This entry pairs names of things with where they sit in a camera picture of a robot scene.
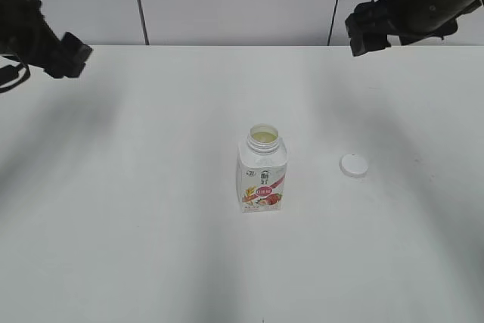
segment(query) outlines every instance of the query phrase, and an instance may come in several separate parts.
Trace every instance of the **bottle neck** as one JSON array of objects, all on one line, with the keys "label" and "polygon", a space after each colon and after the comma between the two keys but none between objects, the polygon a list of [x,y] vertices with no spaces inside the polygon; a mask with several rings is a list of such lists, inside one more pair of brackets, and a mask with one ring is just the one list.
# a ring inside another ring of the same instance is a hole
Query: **bottle neck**
[{"label": "bottle neck", "polygon": [[279,144],[279,133],[275,127],[270,125],[256,125],[247,136],[247,145],[257,154],[274,153],[279,148]]}]

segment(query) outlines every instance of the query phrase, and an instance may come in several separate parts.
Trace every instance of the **table surface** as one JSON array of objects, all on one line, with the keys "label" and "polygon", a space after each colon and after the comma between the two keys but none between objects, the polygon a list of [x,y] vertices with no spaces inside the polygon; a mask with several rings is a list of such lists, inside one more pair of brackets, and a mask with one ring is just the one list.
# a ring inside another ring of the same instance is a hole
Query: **table surface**
[{"label": "table surface", "polygon": [[[483,58],[98,46],[79,80],[34,72],[0,103],[0,321],[482,322]],[[256,123],[285,201],[241,214]]]}]

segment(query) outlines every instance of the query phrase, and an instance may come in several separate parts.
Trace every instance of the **bottle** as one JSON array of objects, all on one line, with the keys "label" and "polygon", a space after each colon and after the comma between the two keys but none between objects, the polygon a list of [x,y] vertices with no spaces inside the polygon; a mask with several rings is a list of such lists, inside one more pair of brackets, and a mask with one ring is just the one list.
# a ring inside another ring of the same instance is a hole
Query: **bottle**
[{"label": "bottle", "polygon": [[254,126],[238,145],[237,196],[243,213],[281,209],[287,150],[274,126]]}]

